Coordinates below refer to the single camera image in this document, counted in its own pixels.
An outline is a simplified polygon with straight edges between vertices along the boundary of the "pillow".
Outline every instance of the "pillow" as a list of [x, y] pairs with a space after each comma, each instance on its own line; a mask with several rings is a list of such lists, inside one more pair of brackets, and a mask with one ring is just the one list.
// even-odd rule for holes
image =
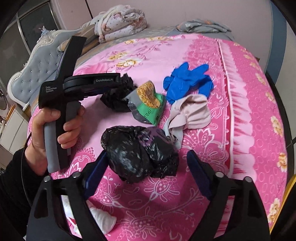
[[[78, 33], [74, 34], [73, 36], [81, 36], [81, 37], [86, 37], [87, 40], [85, 42], [85, 45], [90, 43], [91, 41], [93, 41], [96, 38], [96, 35], [94, 34], [94, 27], [95, 24], [93, 25], [89, 25], [85, 28], [83, 28], [82, 30], [80, 30]], [[60, 52], [64, 52], [68, 43], [69, 43], [70, 39], [67, 39], [66, 41], [64, 41], [63, 43], [61, 43], [58, 47], [57, 47], [57, 51]]]

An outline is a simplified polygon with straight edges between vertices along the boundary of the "snack bag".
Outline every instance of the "snack bag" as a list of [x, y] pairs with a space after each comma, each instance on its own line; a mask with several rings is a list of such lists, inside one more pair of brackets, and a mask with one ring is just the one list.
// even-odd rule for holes
[[150, 80], [128, 94], [126, 98], [136, 120], [154, 126], [158, 124], [166, 98], [155, 92], [155, 86]]

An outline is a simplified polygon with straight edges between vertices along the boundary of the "blue glove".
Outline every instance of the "blue glove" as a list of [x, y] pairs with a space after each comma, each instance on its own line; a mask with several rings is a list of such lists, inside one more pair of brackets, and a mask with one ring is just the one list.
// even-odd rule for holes
[[190, 88], [197, 87], [210, 80], [204, 73], [209, 69], [207, 64], [198, 66], [193, 70], [188, 70], [187, 62], [173, 70], [170, 77], [165, 77], [163, 88], [167, 90], [167, 101], [173, 104], [176, 100], [183, 98]]
[[213, 84], [211, 78], [207, 75], [207, 77], [205, 78], [205, 81], [203, 83], [201, 83], [198, 93], [203, 94], [207, 98], [209, 98], [210, 93], [213, 88], [214, 88], [214, 84]]

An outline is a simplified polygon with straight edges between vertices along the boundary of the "wall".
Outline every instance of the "wall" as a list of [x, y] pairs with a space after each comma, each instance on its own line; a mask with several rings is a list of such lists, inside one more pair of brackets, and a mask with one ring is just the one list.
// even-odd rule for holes
[[140, 8], [151, 27], [173, 26], [195, 18], [228, 25], [265, 69], [272, 34], [270, 0], [87, 0], [92, 15], [118, 4]]
[[287, 24], [287, 40], [284, 59], [276, 80], [276, 88], [288, 116], [292, 139], [296, 137], [296, 36]]
[[91, 20], [85, 0], [51, 0], [62, 29], [74, 30]]
[[280, 10], [271, 3], [272, 8], [272, 43], [266, 71], [275, 83], [281, 71], [287, 41], [287, 21]]

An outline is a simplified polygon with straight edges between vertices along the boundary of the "upholstered headboard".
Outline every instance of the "upholstered headboard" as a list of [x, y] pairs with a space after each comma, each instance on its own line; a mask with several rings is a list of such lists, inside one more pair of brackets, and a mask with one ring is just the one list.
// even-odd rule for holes
[[62, 52], [57, 47], [78, 30], [52, 30], [43, 35], [25, 67], [15, 73], [7, 86], [9, 97], [19, 103], [23, 110], [36, 99], [43, 82], [54, 80]]

